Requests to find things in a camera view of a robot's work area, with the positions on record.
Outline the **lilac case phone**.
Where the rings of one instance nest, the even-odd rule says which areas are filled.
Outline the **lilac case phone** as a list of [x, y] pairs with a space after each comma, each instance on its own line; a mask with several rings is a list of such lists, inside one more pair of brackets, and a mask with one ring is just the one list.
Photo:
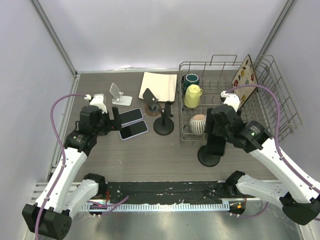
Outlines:
[[144, 120], [137, 121], [130, 125], [124, 126], [119, 131], [119, 136], [121, 140], [128, 140], [136, 136], [142, 135], [148, 132], [148, 126]]
[[123, 126], [129, 125], [131, 123], [135, 123], [144, 118], [142, 110], [140, 108], [135, 108], [132, 110], [128, 110], [119, 114], [121, 124]]

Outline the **black phone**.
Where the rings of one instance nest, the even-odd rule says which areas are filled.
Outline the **black phone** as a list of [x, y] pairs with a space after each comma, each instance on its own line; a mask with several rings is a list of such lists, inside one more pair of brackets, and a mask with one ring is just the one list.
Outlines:
[[222, 136], [209, 134], [206, 143], [206, 153], [211, 156], [222, 157], [225, 154], [226, 141]]

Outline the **black phone stand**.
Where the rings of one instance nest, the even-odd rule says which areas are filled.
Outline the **black phone stand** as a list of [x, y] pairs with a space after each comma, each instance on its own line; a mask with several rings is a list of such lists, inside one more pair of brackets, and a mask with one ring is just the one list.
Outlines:
[[153, 123], [153, 130], [160, 136], [167, 136], [174, 130], [174, 122], [172, 120], [174, 115], [171, 112], [172, 104], [173, 102], [171, 101], [165, 102], [164, 108], [160, 110], [160, 117]]
[[207, 146], [204, 145], [198, 150], [197, 159], [205, 167], [214, 167], [220, 162], [221, 157], [207, 154]]

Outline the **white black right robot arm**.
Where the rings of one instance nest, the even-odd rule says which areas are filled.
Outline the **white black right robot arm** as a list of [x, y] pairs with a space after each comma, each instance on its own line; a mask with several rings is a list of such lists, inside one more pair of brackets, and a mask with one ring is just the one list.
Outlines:
[[320, 214], [320, 183], [307, 177], [288, 155], [281, 152], [276, 139], [259, 122], [243, 122], [230, 105], [209, 108], [205, 132], [218, 140], [244, 150], [267, 167], [281, 184], [273, 185], [233, 172], [225, 181], [226, 193], [233, 198], [257, 197], [280, 208], [293, 222], [305, 226]]

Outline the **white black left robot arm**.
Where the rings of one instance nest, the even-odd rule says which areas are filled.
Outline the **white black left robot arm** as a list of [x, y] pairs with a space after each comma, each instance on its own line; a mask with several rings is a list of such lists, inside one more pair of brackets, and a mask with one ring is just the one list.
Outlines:
[[91, 198], [102, 199], [107, 192], [105, 177], [95, 173], [84, 176], [80, 185], [69, 192], [72, 183], [99, 136], [119, 131], [122, 122], [117, 107], [113, 119], [98, 106], [84, 106], [75, 129], [65, 138], [62, 158], [44, 191], [34, 204], [26, 204], [22, 216], [30, 232], [55, 240], [64, 239], [77, 212]]

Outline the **silver folding phone stand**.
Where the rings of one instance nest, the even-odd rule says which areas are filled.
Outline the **silver folding phone stand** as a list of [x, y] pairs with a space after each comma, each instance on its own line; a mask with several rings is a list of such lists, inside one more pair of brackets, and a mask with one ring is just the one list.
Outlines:
[[111, 84], [109, 92], [112, 95], [112, 104], [127, 107], [131, 105], [133, 97], [124, 95], [114, 82]]

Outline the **wooden base phone stand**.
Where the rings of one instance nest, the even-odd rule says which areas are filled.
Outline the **wooden base phone stand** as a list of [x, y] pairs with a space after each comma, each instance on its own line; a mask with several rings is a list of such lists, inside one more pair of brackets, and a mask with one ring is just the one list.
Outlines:
[[151, 92], [149, 88], [146, 88], [142, 97], [146, 103], [145, 105], [145, 113], [149, 116], [157, 116], [161, 112], [161, 105], [158, 103], [158, 99]]

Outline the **striped white grey mug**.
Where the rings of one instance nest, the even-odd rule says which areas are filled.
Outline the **striped white grey mug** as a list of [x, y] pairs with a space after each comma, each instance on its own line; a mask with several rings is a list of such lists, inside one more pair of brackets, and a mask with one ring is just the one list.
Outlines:
[[197, 114], [194, 115], [189, 121], [189, 127], [193, 134], [202, 135], [205, 131], [206, 115]]

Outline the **yellow faceted mug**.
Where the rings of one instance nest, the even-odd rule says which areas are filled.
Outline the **yellow faceted mug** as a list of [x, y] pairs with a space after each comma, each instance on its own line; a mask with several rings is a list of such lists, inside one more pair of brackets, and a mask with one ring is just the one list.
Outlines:
[[197, 108], [200, 104], [200, 98], [203, 94], [203, 90], [196, 84], [191, 84], [184, 96], [184, 105], [188, 108]]

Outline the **floral square plate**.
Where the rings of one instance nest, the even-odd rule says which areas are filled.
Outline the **floral square plate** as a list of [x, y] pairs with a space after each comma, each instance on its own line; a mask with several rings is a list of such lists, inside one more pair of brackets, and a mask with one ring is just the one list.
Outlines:
[[[245, 85], [257, 85], [257, 76], [254, 69], [254, 65], [251, 59], [251, 56], [248, 54], [239, 69], [237, 70], [233, 80], [232, 87], [239, 87]], [[256, 87], [246, 86], [233, 90], [233, 92], [239, 97], [240, 105], [239, 108], [245, 104], [249, 97], [254, 93]]]

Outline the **dark green mug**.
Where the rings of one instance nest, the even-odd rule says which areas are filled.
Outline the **dark green mug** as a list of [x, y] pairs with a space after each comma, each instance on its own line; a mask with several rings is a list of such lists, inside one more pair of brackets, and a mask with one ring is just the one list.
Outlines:
[[190, 85], [199, 85], [200, 78], [198, 75], [189, 73], [182, 77], [182, 83], [184, 87], [188, 87]]

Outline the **cream square plate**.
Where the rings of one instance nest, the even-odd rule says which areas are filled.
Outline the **cream square plate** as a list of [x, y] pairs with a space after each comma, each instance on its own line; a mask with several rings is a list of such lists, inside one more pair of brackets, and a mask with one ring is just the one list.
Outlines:
[[174, 102], [177, 89], [177, 74], [144, 72], [138, 98], [149, 89], [159, 102]]

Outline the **aluminium corner frame post left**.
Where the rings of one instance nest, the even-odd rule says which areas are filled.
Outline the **aluminium corner frame post left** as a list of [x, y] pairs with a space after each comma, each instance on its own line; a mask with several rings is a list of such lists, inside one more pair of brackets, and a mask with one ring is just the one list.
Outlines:
[[34, 8], [35, 12], [39, 16], [42, 24], [44, 25], [48, 35], [50, 36], [51, 40], [53, 41], [55, 47], [57, 48], [59, 54], [61, 55], [62, 59], [64, 60], [65, 64], [67, 65], [71, 74], [75, 77], [77, 75], [77, 70], [75, 69], [74, 65], [71, 62], [65, 48], [62, 45], [51, 21], [49, 20], [45, 10], [43, 9], [39, 0], [30, 0], [29, 1]]

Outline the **aluminium corner frame post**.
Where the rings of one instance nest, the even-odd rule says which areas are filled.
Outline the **aluminium corner frame post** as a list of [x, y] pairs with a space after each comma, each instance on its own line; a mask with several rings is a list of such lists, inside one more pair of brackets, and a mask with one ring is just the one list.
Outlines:
[[260, 51], [257, 54], [257, 57], [255, 59], [254, 66], [256, 67], [258, 63], [262, 60], [263, 56], [268, 51], [269, 47], [273, 43], [274, 39], [276, 38], [278, 32], [280, 31], [282, 25], [284, 24], [286, 18], [292, 11], [293, 7], [295, 6], [297, 0], [286, 0], [280, 13], [278, 14], [274, 24], [272, 25], [265, 41], [263, 42]]
[[30, 0], [29, 1], [34, 8], [35, 12], [39, 16], [42, 24], [44, 25], [48, 35], [50, 36], [51, 40], [53, 41], [55, 47], [57, 48], [59, 54], [61, 55], [62, 59], [64, 60], [65, 64], [67, 65], [71, 74], [75, 77], [77, 75], [77, 70], [75, 69], [74, 65], [71, 62], [65, 48], [62, 45], [51, 21], [49, 20], [45, 10], [43, 9], [39, 0]]

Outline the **aluminium corner frame post right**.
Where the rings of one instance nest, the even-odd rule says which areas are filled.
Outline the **aluminium corner frame post right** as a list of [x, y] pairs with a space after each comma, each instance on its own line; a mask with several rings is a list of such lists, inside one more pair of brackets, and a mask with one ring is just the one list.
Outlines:
[[276, 38], [278, 32], [280, 31], [282, 25], [284, 24], [286, 18], [292, 11], [293, 7], [295, 6], [297, 0], [286, 0], [280, 13], [278, 14], [274, 24], [272, 25], [265, 41], [263, 42], [260, 51], [257, 54], [257, 57], [255, 59], [254, 66], [256, 67], [258, 63], [262, 60], [263, 56], [268, 51], [269, 47], [273, 43], [274, 39]]

